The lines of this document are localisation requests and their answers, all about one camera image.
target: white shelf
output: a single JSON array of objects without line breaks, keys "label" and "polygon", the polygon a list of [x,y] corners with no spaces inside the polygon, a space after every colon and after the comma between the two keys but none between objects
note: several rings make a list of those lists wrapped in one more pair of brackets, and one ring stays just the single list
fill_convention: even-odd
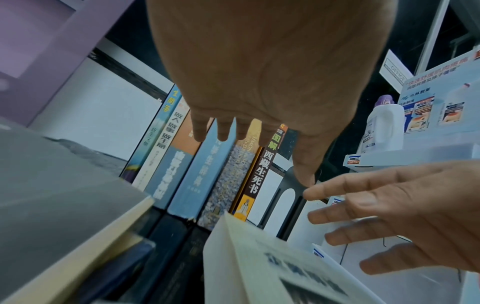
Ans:
[{"label": "white shelf", "polygon": [[412,150],[350,154],[345,156],[343,166],[355,172],[367,172],[396,166],[469,159],[480,159],[480,145],[469,143]]}]

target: hand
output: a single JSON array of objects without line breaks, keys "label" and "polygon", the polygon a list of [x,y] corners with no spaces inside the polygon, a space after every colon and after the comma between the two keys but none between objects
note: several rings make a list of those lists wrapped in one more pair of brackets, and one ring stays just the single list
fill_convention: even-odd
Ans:
[{"label": "hand", "polygon": [[298,180],[310,186],[350,122],[392,27],[397,0],[148,0],[158,52],[190,106],[197,141],[217,118],[243,139],[253,118],[265,145],[298,131]]},{"label": "hand", "polygon": [[304,192],[307,200],[346,194],[345,201],[308,214],[313,224],[362,219],[327,233],[331,245],[402,235],[360,263],[367,274],[443,265],[480,272],[480,161],[349,173]]}]

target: white wall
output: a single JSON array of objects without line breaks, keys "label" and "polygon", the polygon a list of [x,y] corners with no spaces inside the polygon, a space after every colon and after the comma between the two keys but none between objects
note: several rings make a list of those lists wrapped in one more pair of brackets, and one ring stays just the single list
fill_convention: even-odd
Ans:
[{"label": "white wall", "polygon": [[[171,81],[113,43],[102,44],[102,51],[168,93]],[[87,58],[30,128],[47,137],[72,140],[128,160],[160,105],[152,96]]]}]

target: bottle cap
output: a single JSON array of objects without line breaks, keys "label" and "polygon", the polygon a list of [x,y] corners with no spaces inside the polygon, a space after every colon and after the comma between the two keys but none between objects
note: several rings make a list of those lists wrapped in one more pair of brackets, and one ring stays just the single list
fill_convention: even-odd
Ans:
[{"label": "bottle cap", "polygon": [[382,95],[376,101],[375,106],[393,105],[393,104],[395,104],[395,101],[394,101],[394,98],[391,95]]}]

